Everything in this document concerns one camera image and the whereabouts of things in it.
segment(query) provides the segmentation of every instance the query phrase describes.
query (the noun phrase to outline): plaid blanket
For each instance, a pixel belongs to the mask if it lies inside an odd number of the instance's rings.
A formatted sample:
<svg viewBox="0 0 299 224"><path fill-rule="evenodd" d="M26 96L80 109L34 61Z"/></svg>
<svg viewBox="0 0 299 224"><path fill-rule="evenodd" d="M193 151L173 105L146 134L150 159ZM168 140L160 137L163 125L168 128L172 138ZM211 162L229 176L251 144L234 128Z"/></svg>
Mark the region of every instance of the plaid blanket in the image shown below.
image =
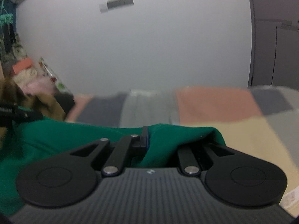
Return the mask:
<svg viewBox="0 0 299 224"><path fill-rule="evenodd" d="M77 96L69 122L141 127L157 123L212 126L227 146L279 166L288 186L281 206L299 215L299 91L287 87L188 87L132 90L109 98Z"/></svg>

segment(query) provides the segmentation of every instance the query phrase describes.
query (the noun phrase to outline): orange box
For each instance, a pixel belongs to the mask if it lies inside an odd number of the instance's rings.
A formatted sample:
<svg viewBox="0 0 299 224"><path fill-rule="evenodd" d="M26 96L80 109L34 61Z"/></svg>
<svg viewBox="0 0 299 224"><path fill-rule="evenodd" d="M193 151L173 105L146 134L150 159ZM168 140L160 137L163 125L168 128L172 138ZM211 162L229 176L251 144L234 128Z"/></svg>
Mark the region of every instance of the orange box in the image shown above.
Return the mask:
<svg viewBox="0 0 299 224"><path fill-rule="evenodd" d="M33 66L33 61L27 57L23 60L20 60L17 64L13 65L13 69L11 71L11 75L15 76L17 75L20 71L30 68Z"/></svg>

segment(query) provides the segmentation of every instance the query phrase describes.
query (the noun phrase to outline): wall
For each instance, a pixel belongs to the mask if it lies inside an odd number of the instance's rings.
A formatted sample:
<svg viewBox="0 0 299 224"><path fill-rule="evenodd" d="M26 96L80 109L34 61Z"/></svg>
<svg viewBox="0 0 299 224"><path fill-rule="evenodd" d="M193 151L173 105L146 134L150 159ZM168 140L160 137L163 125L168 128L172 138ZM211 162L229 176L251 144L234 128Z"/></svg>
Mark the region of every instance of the wall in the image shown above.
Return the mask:
<svg viewBox="0 0 299 224"><path fill-rule="evenodd" d="M100 13L107 0L25 0L17 31L74 93L187 85L247 87L249 0L134 0Z"/></svg>

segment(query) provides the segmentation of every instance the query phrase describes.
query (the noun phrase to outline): green fabric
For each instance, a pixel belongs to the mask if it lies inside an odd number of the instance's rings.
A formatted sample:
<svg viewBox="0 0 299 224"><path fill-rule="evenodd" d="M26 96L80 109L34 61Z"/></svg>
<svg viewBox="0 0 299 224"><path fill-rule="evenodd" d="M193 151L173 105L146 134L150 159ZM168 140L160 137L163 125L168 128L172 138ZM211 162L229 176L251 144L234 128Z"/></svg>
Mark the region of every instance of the green fabric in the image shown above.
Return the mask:
<svg viewBox="0 0 299 224"><path fill-rule="evenodd" d="M140 134L142 128L108 128L58 122L51 119L14 125L0 150L0 212L12 215L23 206L15 188L20 170L34 161L107 137L118 141L124 135ZM225 144L212 127L189 128L158 124L149 127L150 148L136 167L163 167L176 148L207 135Z"/></svg>

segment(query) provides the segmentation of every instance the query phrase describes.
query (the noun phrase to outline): green hanger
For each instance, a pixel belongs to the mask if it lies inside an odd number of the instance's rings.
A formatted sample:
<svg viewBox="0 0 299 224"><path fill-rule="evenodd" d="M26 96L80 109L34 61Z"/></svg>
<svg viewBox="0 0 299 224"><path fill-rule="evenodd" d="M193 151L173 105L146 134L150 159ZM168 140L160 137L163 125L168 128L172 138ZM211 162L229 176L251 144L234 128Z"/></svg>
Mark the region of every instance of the green hanger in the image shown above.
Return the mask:
<svg viewBox="0 0 299 224"><path fill-rule="evenodd" d="M13 14L6 11L4 7L4 0L2 0L0 14L2 14L2 10L6 12L6 14L0 15L0 27L2 27L4 24L12 24L13 23Z"/></svg>

